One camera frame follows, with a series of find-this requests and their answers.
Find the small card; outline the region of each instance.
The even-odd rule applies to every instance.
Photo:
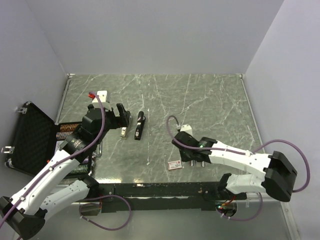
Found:
[[[168,162],[168,164],[169,164],[169,170],[182,169],[182,162],[181,162],[181,160],[178,160],[178,161],[170,161],[170,162]]]

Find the case latch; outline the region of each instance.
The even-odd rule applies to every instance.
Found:
[[[26,107],[20,107],[18,108],[17,112],[21,114],[26,114],[27,113],[27,108]]]
[[[5,146],[1,149],[1,153],[3,154],[13,154],[15,150],[14,146]]]

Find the label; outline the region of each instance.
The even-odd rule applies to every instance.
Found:
[[[126,136],[126,130],[127,130],[127,128],[126,127],[123,127],[122,129],[121,129],[121,137],[125,137]]]
[[[169,170],[182,169],[182,162],[180,160],[170,161],[170,162],[168,162],[168,165],[169,165]]]
[[[80,144],[82,144],[81,139],[78,139],[76,141],[72,140],[71,142],[73,143],[74,148],[77,148],[77,147],[79,147]]]

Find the red object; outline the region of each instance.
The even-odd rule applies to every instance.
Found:
[[[95,99],[95,95],[93,95],[92,93],[89,93],[88,97],[91,98],[91,99]]]
[[[227,202],[227,203],[224,203],[223,205],[226,206],[226,205],[229,205],[233,200],[236,199],[236,196],[233,196],[233,198],[231,199],[231,201]]]

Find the gray marble surface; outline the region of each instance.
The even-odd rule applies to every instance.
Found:
[[[201,167],[188,162],[169,171],[168,162],[180,159],[166,131],[169,115],[191,125],[198,140],[209,137],[249,150],[260,145],[242,80],[236,74],[76,75],[59,122],[81,121],[90,104],[88,92],[100,90],[111,93],[115,109],[116,103],[123,103],[133,116],[127,139],[121,139],[116,129],[103,140],[103,154],[93,171],[100,183],[207,182],[219,181],[225,173],[242,173],[220,164]],[[146,115],[141,141],[134,140],[139,111]]]

